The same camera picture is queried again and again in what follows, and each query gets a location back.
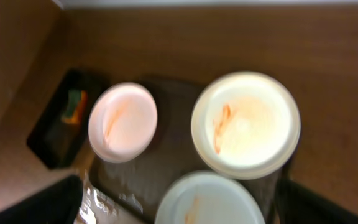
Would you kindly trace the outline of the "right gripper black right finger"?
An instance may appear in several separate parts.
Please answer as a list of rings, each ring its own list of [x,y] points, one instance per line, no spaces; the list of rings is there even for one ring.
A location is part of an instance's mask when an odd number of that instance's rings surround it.
[[[277,212],[283,224],[358,224],[358,215],[288,179],[277,183]]]

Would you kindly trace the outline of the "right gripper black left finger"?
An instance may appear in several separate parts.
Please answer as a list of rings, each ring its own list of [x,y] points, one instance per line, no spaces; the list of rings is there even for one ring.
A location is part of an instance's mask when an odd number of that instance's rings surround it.
[[[53,184],[0,212],[0,223],[71,224],[83,198],[83,182],[76,175]]]

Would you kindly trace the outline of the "pale blue plate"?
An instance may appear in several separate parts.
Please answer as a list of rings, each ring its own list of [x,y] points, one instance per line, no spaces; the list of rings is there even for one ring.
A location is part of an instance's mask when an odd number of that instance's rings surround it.
[[[253,196],[235,180],[209,171],[190,173],[167,190],[155,224],[264,224]]]

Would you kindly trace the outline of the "cream white plate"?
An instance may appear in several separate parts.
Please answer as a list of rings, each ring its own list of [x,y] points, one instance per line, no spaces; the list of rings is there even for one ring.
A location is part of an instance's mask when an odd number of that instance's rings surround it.
[[[191,114],[191,137],[200,158],[216,172],[250,180],[281,169],[301,134],[298,105],[276,79],[233,72],[210,83]]]

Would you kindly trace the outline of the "pink plate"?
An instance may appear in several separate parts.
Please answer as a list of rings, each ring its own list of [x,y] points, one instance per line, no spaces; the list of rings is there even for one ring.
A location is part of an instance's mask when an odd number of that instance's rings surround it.
[[[108,88],[94,104],[88,137],[96,155],[123,163],[142,154],[157,129],[157,105],[144,86],[124,82]]]

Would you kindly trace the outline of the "orange green scrub sponge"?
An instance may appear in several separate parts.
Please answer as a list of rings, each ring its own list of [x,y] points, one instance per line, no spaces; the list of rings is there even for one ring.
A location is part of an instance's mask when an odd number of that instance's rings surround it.
[[[61,116],[61,121],[66,124],[80,124],[87,101],[87,91],[69,90],[67,107]]]

